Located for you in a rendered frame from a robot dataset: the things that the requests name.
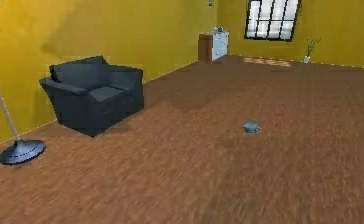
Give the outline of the small blue object on floor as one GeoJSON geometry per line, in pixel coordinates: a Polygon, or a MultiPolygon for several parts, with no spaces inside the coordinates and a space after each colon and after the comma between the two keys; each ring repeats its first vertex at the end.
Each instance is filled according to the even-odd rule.
{"type": "Polygon", "coordinates": [[[258,133],[261,130],[261,127],[252,121],[247,121],[243,125],[243,129],[246,133],[258,133]]]}

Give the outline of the white and brown dresser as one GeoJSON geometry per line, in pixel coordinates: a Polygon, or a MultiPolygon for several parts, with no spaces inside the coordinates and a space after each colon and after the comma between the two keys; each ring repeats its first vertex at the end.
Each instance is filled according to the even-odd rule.
{"type": "Polygon", "coordinates": [[[229,33],[201,33],[198,39],[198,60],[211,62],[228,54],[229,33]]]}

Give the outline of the black framed window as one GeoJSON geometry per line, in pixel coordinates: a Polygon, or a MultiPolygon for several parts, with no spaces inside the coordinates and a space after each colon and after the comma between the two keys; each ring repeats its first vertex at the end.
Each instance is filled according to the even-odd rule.
{"type": "Polygon", "coordinates": [[[301,0],[248,0],[245,39],[291,42],[301,0]]]}

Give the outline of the green plant in white vase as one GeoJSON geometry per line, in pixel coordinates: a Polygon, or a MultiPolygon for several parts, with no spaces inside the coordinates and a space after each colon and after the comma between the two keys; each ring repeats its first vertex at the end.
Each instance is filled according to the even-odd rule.
{"type": "Polygon", "coordinates": [[[308,64],[311,58],[311,54],[315,50],[315,46],[320,42],[320,39],[308,39],[306,55],[304,57],[303,63],[308,64]]]}

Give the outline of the floor lamp with dark base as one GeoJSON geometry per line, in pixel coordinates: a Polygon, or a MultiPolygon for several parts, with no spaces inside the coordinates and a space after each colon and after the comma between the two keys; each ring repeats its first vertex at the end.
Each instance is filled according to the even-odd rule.
{"type": "Polygon", "coordinates": [[[14,135],[14,143],[7,147],[0,154],[0,163],[2,165],[18,165],[38,157],[42,154],[46,148],[46,145],[41,140],[23,140],[18,134],[10,113],[4,102],[4,99],[0,92],[0,106],[6,117],[8,125],[14,135]]]}

